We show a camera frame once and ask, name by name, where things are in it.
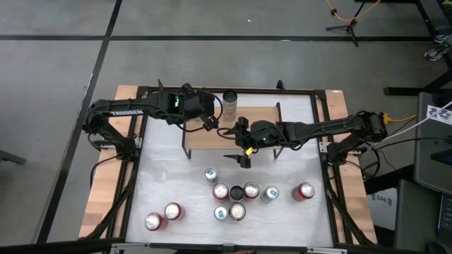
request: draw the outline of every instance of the white cable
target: white cable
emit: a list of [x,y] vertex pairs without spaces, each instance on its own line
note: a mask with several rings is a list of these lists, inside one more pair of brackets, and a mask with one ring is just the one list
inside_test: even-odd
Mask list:
[[443,109],[445,109],[446,107],[449,107],[449,106],[451,106],[451,105],[452,105],[452,102],[449,102],[448,104],[446,104],[446,106],[440,108],[439,110],[436,110],[436,112],[434,112],[432,115],[428,116],[427,118],[425,118],[424,120],[420,121],[419,123],[416,123],[414,126],[411,126],[411,127],[409,127],[408,129],[403,130],[403,131],[401,131],[401,132],[399,132],[399,133],[397,133],[397,134],[390,135],[389,137],[386,137],[386,138],[383,139],[382,141],[380,141],[380,142],[378,142],[378,143],[374,143],[374,144],[371,145],[370,147],[372,148],[372,147],[374,147],[375,145],[378,145],[379,143],[385,142],[385,141],[387,141],[387,140],[390,139],[390,138],[394,138],[394,137],[396,137],[396,136],[398,136],[398,135],[400,135],[400,134],[402,134],[402,133],[405,133],[405,132],[407,132],[407,131],[409,131],[409,130],[411,130],[411,129],[413,129],[413,128],[418,127],[419,125],[423,124],[425,121],[429,120],[429,119],[432,118],[433,116],[436,116],[441,110],[443,110]]

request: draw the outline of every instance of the silver soda can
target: silver soda can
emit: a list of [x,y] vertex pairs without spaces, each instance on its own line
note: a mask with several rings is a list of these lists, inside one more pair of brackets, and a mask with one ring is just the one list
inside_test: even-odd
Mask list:
[[151,212],[144,219],[144,227],[149,231],[165,229],[166,226],[167,220],[156,212]]
[[223,115],[226,121],[235,120],[235,113],[237,111],[237,93],[233,90],[227,90],[223,93]]
[[165,218],[169,220],[182,219],[185,215],[185,209],[176,202],[171,202],[165,207]]
[[298,202],[312,198],[314,194],[314,187],[307,182],[295,186],[292,190],[292,197]]
[[229,188],[224,183],[217,183],[212,189],[213,197],[220,202],[229,199]]
[[247,183],[243,187],[245,192],[245,200],[252,201],[259,196],[259,186],[257,183]]
[[215,218],[217,218],[218,220],[223,221],[227,219],[227,210],[224,207],[215,208],[213,214],[215,215]]
[[229,214],[231,215],[231,218],[233,218],[234,220],[237,221],[242,220],[243,218],[245,218],[246,215],[245,206],[236,202],[232,204],[231,207],[229,208]]
[[261,195],[261,199],[264,202],[271,202],[280,196],[280,191],[275,186],[270,186]]
[[218,171],[214,167],[209,167],[204,171],[204,176],[210,185],[215,185],[218,182]]

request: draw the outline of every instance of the black tripod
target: black tripod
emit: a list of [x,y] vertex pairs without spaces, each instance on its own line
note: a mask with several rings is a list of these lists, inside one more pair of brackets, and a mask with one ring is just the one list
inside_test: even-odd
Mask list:
[[[342,29],[342,30],[348,32],[350,35],[352,35],[353,44],[355,45],[355,47],[358,47],[358,41],[356,40],[355,32],[353,32],[353,26],[356,25],[357,21],[355,20],[355,18],[358,16],[359,12],[362,10],[362,7],[364,6],[365,3],[366,3],[365,1],[362,2],[358,11],[353,16],[352,21],[350,21],[350,24],[329,27],[329,28],[325,28],[325,30],[330,31],[330,30],[334,30],[334,29]],[[335,15],[335,13],[337,13],[337,12],[338,12],[338,10],[333,9],[333,10],[331,10],[331,15]]]

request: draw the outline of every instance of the wooden platform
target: wooden platform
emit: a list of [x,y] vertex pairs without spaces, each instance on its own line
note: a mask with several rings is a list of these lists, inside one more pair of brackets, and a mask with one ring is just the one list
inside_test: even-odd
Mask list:
[[[215,108],[215,115],[220,114],[220,108]],[[244,116],[249,120],[249,123],[253,123],[259,120],[267,120],[272,123],[279,121],[278,108],[277,107],[237,107],[236,118],[233,121],[226,121],[224,118],[220,118],[219,127],[232,128],[239,116]],[[189,121],[186,123],[187,130],[193,130],[202,126],[199,121]],[[185,148],[188,150],[237,150],[239,149],[233,140],[227,140],[217,135],[216,130],[196,131],[193,133],[185,134]]]
[[[137,89],[138,86],[120,85],[118,87],[115,99],[134,98]],[[345,98],[342,91],[327,90],[326,97],[331,119],[339,119],[348,115],[347,108],[345,106]],[[320,120],[323,121],[323,109],[321,107],[321,101],[319,99],[317,100],[317,106],[319,109],[319,117],[321,118]],[[123,135],[127,134],[127,130],[130,124],[130,117],[116,117],[110,120],[110,122]],[[141,120],[138,120],[137,122],[137,132],[140,128],[140,122]],[[345,137],[347,137],[346,134],[335,135],[334,139],[337,142],[341,141]],[[100,153],[99,160],[111,157],[114,155],[114,153],[114,150],[103,150]],[[349,155],[347,160],[359,164],[358,159],[355,156]],[[106,162],[105,164],[101,164],[97,168],[93,181],[93,187],[90,192],[90,197],[88,198],[85,216],[81,225],[79,234],[80,237],[88,235],[95,228],[95,225],[102,220],[102,218],[108,212],[109,208],[112,206],[120,166],[120,161],[112,160]],[[350,213],[350,216],[354,219],[358,227],[364,232],[367,238],[376,243],[377,241],[374,225],[372,223],[372,218],[370,215],[369,204],[367,202],[367,195],[364,189],[364,183],[362,181],[361,170],[351,164],[345,164],[340,166],[340,175],[343,182],[347,211]],[[337,211],[335,213],[335,218],[336,224],[338,225],[339,240],[341,243],[345,243],[343,222],[340,214]],[[118,229],[121,226],[121,220],[122,210],[119,211],[113,236],[119,235]]]

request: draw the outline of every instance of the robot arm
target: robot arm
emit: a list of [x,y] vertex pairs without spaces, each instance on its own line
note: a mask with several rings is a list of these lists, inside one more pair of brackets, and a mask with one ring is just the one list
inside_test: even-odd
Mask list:
[[188,83],[181,87],[179,93],[165,92],[160,81],[159,87],[159,92],[152,93],[143,99],[96,101],[88,110],[83,130],[89,134],[101,135],[115,146],[118,159],[131,162],[137,158],[135,140],[124,137],[116,130],[109,123],[109,117],[147,115],[154,119],[166,120],[169,125],[178,126],[199,117],[204,122],[203,128],[207,131],[218,128],[220,117],[213,115],[214,95],[206,91],[194,90]]
[[382,116],[361,111],[343,119],[306,124],[302,122],[256,121],[248,131],[248,119],[239,117],[234,128],[219,135],[235,135],[235,144],[240,146],[243,155],[225,155],[236,159],[241,167],[251,167],[251,151],[265,147],[288,147],[299,150],[311,138],[351,133],[339,143],[327,147],[328,159],[343,164],[347,153],[365,142],[378,142],[387,135]]

